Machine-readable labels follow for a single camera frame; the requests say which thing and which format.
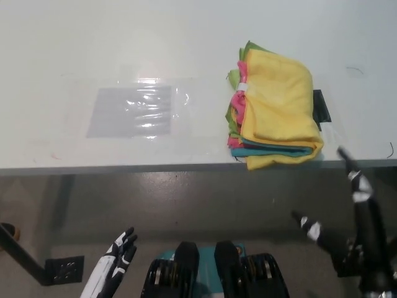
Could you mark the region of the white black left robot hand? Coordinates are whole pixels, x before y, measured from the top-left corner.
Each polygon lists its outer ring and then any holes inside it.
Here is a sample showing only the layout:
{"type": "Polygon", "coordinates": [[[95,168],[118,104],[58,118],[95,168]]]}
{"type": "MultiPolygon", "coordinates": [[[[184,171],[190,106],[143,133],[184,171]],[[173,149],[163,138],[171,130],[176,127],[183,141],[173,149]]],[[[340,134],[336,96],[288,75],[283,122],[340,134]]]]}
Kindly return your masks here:
{"type": "Polygon", "coordinates": [[[134,228],[124,231],[99,259],[80,298],[112,298],[136,253],[134,228]]]}

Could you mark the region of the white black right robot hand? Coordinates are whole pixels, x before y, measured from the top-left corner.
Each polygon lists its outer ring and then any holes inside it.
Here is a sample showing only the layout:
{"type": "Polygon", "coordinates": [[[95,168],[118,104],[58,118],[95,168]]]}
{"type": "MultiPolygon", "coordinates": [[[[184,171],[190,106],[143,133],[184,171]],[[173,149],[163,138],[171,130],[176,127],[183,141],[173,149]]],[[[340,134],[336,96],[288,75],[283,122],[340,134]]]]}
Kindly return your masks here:
{"type": "Polygon", "coordinates": [[[388,243],[380,206],[375,192],[357,162],[339,147],[337,154],[344,160],[351,186],[356,237],[350,242],[342,235],[323,228],[307,216],[292,212],[292,217],[306,236],[329,254],[339,277],[359,276],[362,297],[396,297],[393,254],[388,243]]]}

